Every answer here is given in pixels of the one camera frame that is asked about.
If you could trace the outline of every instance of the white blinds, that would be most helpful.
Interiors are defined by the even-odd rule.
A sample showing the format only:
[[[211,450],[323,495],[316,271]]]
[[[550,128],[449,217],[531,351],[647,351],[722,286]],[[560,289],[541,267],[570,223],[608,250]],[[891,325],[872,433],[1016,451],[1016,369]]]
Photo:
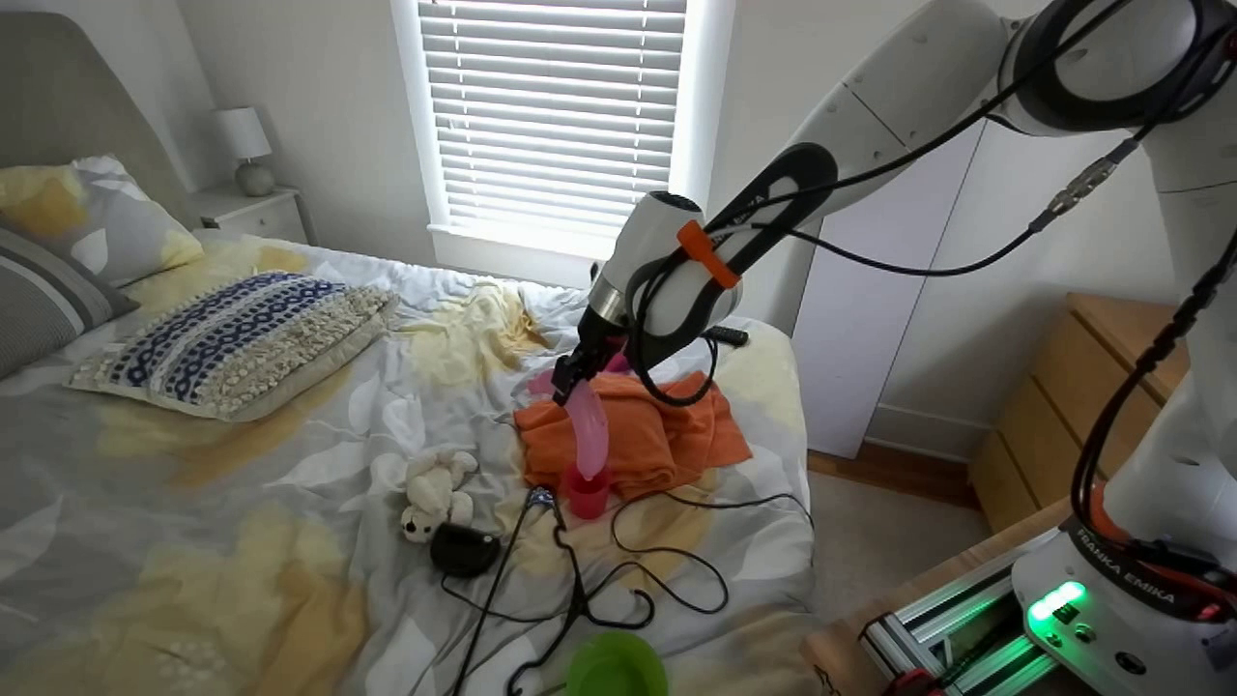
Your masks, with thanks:
[[[419,0],[445,211],[614,241],[668,187],[690,0]]]

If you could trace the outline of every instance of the headboard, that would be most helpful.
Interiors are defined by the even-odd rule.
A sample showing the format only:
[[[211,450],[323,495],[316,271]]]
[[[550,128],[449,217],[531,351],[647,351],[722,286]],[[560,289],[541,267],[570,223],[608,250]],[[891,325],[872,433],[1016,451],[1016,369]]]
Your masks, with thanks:
[[[52,12],[0,12],[0,165],[115,156],[189,223],[187,191],[129,90],[86,32]]]

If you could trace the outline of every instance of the pillow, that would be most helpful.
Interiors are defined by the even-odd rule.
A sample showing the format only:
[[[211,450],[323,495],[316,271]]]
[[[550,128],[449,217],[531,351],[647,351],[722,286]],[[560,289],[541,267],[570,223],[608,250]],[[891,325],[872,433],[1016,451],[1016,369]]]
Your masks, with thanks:
[[[153,201],[115,157],[0,169],[0,223],[79,260],[109,286],[202,254],[198,235]]]
[[[86,361],[69,388],[256,421],[359,354],[387,295],[303,276],[251,276]]]
[[[0,229],[0,374],[135,308],[86,267]]]

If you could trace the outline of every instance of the black cable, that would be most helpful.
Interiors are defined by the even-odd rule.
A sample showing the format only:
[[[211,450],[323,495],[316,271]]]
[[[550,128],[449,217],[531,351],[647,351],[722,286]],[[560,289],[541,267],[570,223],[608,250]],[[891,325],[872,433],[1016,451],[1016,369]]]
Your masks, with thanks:
[[[445,595],[452,595],[457,602],[464,602],[464,606],[474,606],[474,611],[484,611],[489,620],[499,620],[499,621],[550,621],[550,620],[556,620],[564,606],[553,606],[553,611],[546,611],[546,615],[510,615],[510,611],[495,611],[495,606],[484,606],[484,602],[477,602],[474,595],[464,595],[461,588],[452,588],[449,584],[449,577],[443,577],[437,580],[437,588],[445,593]]]
[[[495,568],[495,584],[493,584],[493,593],[489,593],[489,601],[484,601],[484,611],[479,611],[479,620],[477,620],[477,628],[474,628],[474,638],[467,638],[467,650],[464,650],[464,662],[461,662],[461,674],[457,674],[457,684],[449,690],[449,696],[461,696],[461,693],[464,693],[467,662],[474,662],[474,653],[477,653],[479,632],[484,632],[489,620],[493,620],[495,595],[499,595],[499,588],[502,588],[502,577],[508,577],[510,552],[515,552],[515,546],[517,546],[517,532],[528,528],[531,505],[535,505],[535,492],[531,492],[528,505],[521,505],[517,519],[515,519],[510,541],[508,541],[502,559],[499,559],[499,568]]]
[[[1105,411],[1095,416],[1088,443],[1078,451],[1077,465],[1077,479],[1070,479],[1070,509],[1077,519],[1095,528],[1091,521],[1091,492],[1095,492],[1095,477],[1097,477],[1097,461],[1102,450],[1113,433],[1113,421],[1124,406],[1124,398],[1162,369],[1162,361],[1171,354],[1171,349],[1190,331],[1190,325],[1200,321],[1200,314],[1214,300],[1217,286],[1229,280],[1229,267],[1237,260],[1237,229],[1227,244],[1227,250],[1214,260],[1214,267],[1194,281],[1190,296],[1171,314],[1171,321],[1162,327],[1162,338],[1140,351],[1140,361],[1133,363],[1133,371],[1124,374],[1124,384],[1113,389],[1113,398],[1105,402]]]
[[[986,119],[990,111],[998,111],[1013,94],[1022,94],[1025,84],[1033,84],[1046,71],[1052,71],[1068,52],[1077,52],[1088,35],[1095,35],[1097,27],[1105,27],[1129,0],[1113,0],[1109,6],[1102,6],[1095,21],[1088,21],[1070,39],[1064,39],[1046,62],[1037,62],[1030,73],[1022,73],[1016,81],[1008,81],[1004,90],[998,90],[990,102],[982,102],[973,111],[968,111],[959,122],[950,122],[949,133],[939,133],[937,138],[927,138],[926,146],[912,146],[873,169],[841,178],[828,191],[798,191],[798,192],[783,192],[783,196],[767,196],[752,208],[740,211],[740,220],[756,217],[760,208],[772,208],[798,196],[812,196],[812,192],[834,192],[834,191],[850,191],[873,178],[885,178],[903,165],[922,164],[926,156],[939,150],[944,143],[950,143],[954,135],[964,135],[968,128],[973,128],[977,119]]]
[[[678,548],[678,546],[647,546],[647,548],[628,546],[623,532],[618,532],[623,513],[636,509],[637,503],[650,503],[650,500],[672,500],[672,503],[698,505],[698,509],[756,509],[756,505],[770,505],[770,503],[779,503],[779,500],[790,500],[790,503],[805,505],[805,503],[801,503],[798,495],[790,495],[790,492],[763,495],[763,500],[714,500],[714,503],[712,503],[712,500],[680,500],[680,495],[672,495],[672,492],[650,492],[650,495],[628,500],[628,503],[610,513],[610,541],[614,541],[614,548],[623,548],[623,552],[632,552],[632,557],[658,557],[658,552],[663,552],[663,557],[691,559],[698,568],[703,568],[703,572],[718,584],[718,595],[722,595],[722,601],[718,601],[714,606],[691,602],[691,601],[684,601],[678,588],[668,588],[658,572],[650,572],[644,559],[623,559],[623,566],[614,566],[601,588],[608,588],[608,584],[618,580],[628,568],[636,568],[636,572],[644,572],[647,580],[653,580],[668,601],[678,601],[680,606],[690,606],[690,611],[698,611],[698,615],[718,615],[718,611],[731,606],[729,577],[722,577],[708,557],[690,552],[690,548]]]
[[[812,231],[801,231],[801,229],[790,229],[784,235],[794,241],[805,241],[812,247],[825,247],[841,260],[850,260],[859,267],[873,267],[873,271],[885,271],[885,276],[912,276],[912,280],[959,280],[959,276],[973,276],[973,271],[986,271],[994,264],[1003,264],[1004,254],[1013,254],[1016,247],[1025,247],[1033,235],[1039,235],[1046,229],[1052,229],[1064,211],[1070,211],[1078,201],[1088,201],[1138,146],[1140,138],[1149,135],[1129,135],[1120,138],[1109,156],[1095,157],[1078,178],[1070,178],[1039,217],[1033,217],[1033,223],[1013,235],[1004,247],[973,260],[973,264],[964,264],[964,267],[903,267],[903,264],[885,264],[885,260],[873,260],[873,254],[859,254],[850,247],[841,247],[832,241],[821,241]]]
[[[872,260],[872,254],[859,254],[850,247],[841,247],[832,241],[821,241],[812,231],[784,231],[794,241],[805,241],[805,244],[818,244],[841,260],[850,260],[850,264],[864,264],[864,267],[873,267],[873,271],[885,271],[885,276],[912,276],[912,280],[959,280],[959,276],[973,276],[973,271],[986,271],[994,264],[1003,264],[1004,254],[1013,254],[1016,247],[1025,247],[1033,235],[1039,235],[1046,229],[1052,229],[1061,217],[1068,217],[1078,201],[1088,201],[1097,187],[1105,187],[1113,178],[1113,169],[1155,133],[1167,122],[1167,116],[1176,110],[1185,110],[1185,90],[1200,79],[1200,71],[1205,66],[1205,55],[1227,41],[1234,35],[1234,27],[1222,27],[1214,35],[1205,35],[1200,48],[1190,48],[1180,62],[1180,71],[1189,71],[1180,79],[1180,84],[1149,111],[1149,119],[1129,135],[1120,138],[1113,150],[1105,150],[1102,157],[1095,157],[1088,169],[1078,169],[1046,208],[1039,217],[1033,217],[1033,223],[1013,235],[1004,247],[998,247],[994,254],[986,260],[973,260],[973,264],[964,264],[964,267],[903,267],[903,264],[885,264],[885,260]]]
[[[647,331],[650,307],[653,307],[653,296],[663,295],[663,286],[668,281],[672,271],[678,271],[672,260],[663,260],[663,264],[650,264],[650,267],[636,271],[632,289],[628,289],[628,317],[632,317],[628,351],[632,351],[632,371],[644,379],[644,388],[658,402],[691,406],[712,389],[712,379],[714,379],[714,369],[718,369],[718,344],[703,339],[708,344],[708,374],[703,374],[702,389],[690,393],[690,398],[678,398],[678,393],[663,389],[658,379],[653,379],[653,363],[650,363],[650,331]]]
[[[883,178],[883,173],[894,173],[926,156],[931,156],[937,146],[950,143],[959,133],[968,133],[971,122],[986,119],[998,106],[1004,106],[1016,90],[1025,90],[1033,79],[1039,79],[1047,66],[1055,66],[1070,48],[1078,48],[1088,35],[1095,35],[1097,27],[1105,27],[1129,0],[1113,0],[1105,12],[1097,12],[1095,21],[1088,21],[1070,39],[1064,39],[1055,48],[1055,55],[1047,55],[1039,66],[1033,66],[1030,73],[1022,73],[1016,81],[1008,81],[1004,90],[998,90],[998,95],[982,102],[971,116],[964,116],[954,128],[939,133],[937,138],[927,138],[926,146],[917,150],[905,150],[903,157],[885,164],[885,165],[873,165],[873,169],[864,169],[864,173],[850,173],[850,178],[841,178],[834,187],[828,187],[828,192],[834,191],[847,191],[847,187],[864,187],[872,178]],[[798,196],[812,196],[812,192],[825,192],[825,191],[798,191],[798,192],[784,192],[784,196],[767,196],[752,208],[740,211],[740,220],[756,217],[760,208],[772,208],[772,205],[784,205],[784,201],[798,201]],[[644,388],[658,398],[658,402],[668,402],[668,406],[691,406],[708,393],[712,388],[712,374],[714,374],[714,344],[712,344],[712,371],[703,379],[703,388],[690,398],[678,398],[678,393],[665,393],[658,384],[653,384],[653,369],[650,369],[650,331],[647,331],[647,317],[650,317],[650,307],[653,296],[663,295],[663,286],[668,281],[668,276],[680,267],[678,254],[663,260],[663,264],[650,264],[644,267],[632,286],[628,286],[628,317],[632,317],[632,327],[628,327],[628,351],[632,351],[632,363],[636,363],[636,374],[644,379]]]
[[[1217,41],[1229,41],[1234,32],[1237,32],[1237,23],[1227,23],[1214,35],[1205,35],[1204,41],[1194,41],[1194,52],[1185,59],[1189,73],[1185,73],[1180,90],[1149,116],[1149,122],[1138,135],[1149,135],[1149,133],[1155,133],[1164,122],[1164,116],[1180,106],[1185,90],[1205,66],[1205,55]],[[1237,231],[1234,231],[1234,241],[1227,247],[1227,254],[1194,281],[1190,296],[1180,307],[1171,325],[1149,344],[1149,351],[1138,361],[1138,371],[1124,374],[1124,384],[1113,389],[1113,398],[1105,402],[1105,411],[1091,424],[1088,443],[1083,443],[1078,465],[1077,465],[1077,479],[1070,479],[1070,509],[1088,528],[1095,528],[1091,527],[1091,488],[1095,488],[1095,477],[1097,477],[1097,461],[1102,461],[1102,450],[1109,440],[1109,428],[1113,428],[1124,398],[1146,384],[1146,374],[1155,371],[1155,363],[1164,354],[1171,354],[1176,339],[1185,339],[1190,331],[1194,317],[1212,307],[1214,289],[1229,276],[1234,244],[1237,244]]]
[[[449,650],[437,650],[437,653],[434,653],[434,662],[419,674],[410,696],[419,696],[419,693],[423,693],[423,679],[425,679],[449,653],[457,653],[457,644],[464,643],[464,634],[467,634],[477,621],[479,621],[479,615],[474,615],[474,620],[464,621],[464,632],[449,638]]]
[[[703,559],[702,552],[672,548],[672,546],[636,548],[636,546],[628,546],[628,541],[618,537],[618,521],[614,521],[614,519],[623,519],[632,505],[637,505],[637,503],[647,503],[647,500],[672,500],[672,503],[680,503],[680,505],[702,505],[702,509],[747,509],[747,505],[770,505],[770,503],[779,503],[779,500],[794,500],[798,505],[805,505],[805,503],[801,503],[798,495],[790,495],[790,492],[779,492],[779,495],[767,495],[767,500],[740,500],[740,503],[702,503],[702,500],[680,500],[680,495],[668,495],[668,492],[653,492],[653,495],[628,500],[628,503],[610,513],[610,541],[614,541],[614,548],[636,552],[636,557],[647,557],[647,552],[678,552],[678,557],[698,559],[698,566],[708,568],[708,572],[718,580],[718,588],[722,588],[722,602],[718,602],[718,606],[703,606],[703,602],[691,602],[691,601],[684,601],[680,593],[672,593],[672,588],[668,588],[658,572],[650,572],[644,559],[618,559],[595,588],[586,588],[580,552],[564,541],[570,521],[560,519],[560,505],[553,503],[553,513],[556,513],[553,546],[560,546],[560,548],[570,552],[575,588],[571,588],[571,602],[570,602],[564,628],[553,634],[553,643],[541,650],[541,656],[535,656],[535,662],[528,662],[528,666],[517,666],[517,668],[510,674],[510,679],[508,679],[508,693],[510,693],[510,696],[521,693],[521,690],[517,690],[521,674],[541,668],[541,666],[560,650],[560,643],[570,638],[570,632],[575,628],[575,620],[589,620],[589,621],[595,621],[595,628],[614,628],[614,632],[644,632],[644,628],[653,621],[658,602],[653,602],[650,593],[637,593],[637,588],[636,588],[632,595],[644,601],[644,606],[647,606],[644,620],[636,620],[636,621],[614,621],[614,620],[601,620],[601,615],[593,611],[593,601],[595,601],[601,593],[608,593],[608,588],[610,588],[618,577],[628,577],[632,568],[644,572],[647,580],[653,580],[653,584],[658,584],[668,601],[678,601],[684,611],[718,615],[718,611],[731,602],[729,577],[722,577],[712,559]]]
[[[493,653],[484,653],[484,656],[467,668],[467,679],[474,679],[479,668],[489,668],[502,650],[510,650],[517,638],[535,634],[537,628],[541,628],[541,621],[531,621],[531,628],[508,634],[499,644],[493,644]]]

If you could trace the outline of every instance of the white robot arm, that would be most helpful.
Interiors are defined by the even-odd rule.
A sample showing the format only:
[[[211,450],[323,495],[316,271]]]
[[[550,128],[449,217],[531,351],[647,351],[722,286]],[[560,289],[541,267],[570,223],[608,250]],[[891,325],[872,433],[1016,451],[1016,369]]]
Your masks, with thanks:
[[[556,363],[556,398],[618,349],[650,369],[698,339],[772,244],[818,235],[821,217],[973,116],[1033,135],[1133,128],[1190,289],[1237,229],[1234,14],[1229,0],[1052,0],[1030,23],[1004,23],[982,0],[927,0],[714,220],[702,223],[702,208],[672,192],[632,211],[595,280],[580,349]],[[1078,178],[1055,211],[1109,165]],[[1189,388],[1109,479],[1097,513],[1083,509],[1077,532],[1013,568],[1025,606],[1061,584],[1088,588],[1068,611],[1088,638],[1061,620],[1030,620],[1030,634],[1097,693],[1237,693],[1234,354],[1237,289],[1222,289],[1190,331]]]

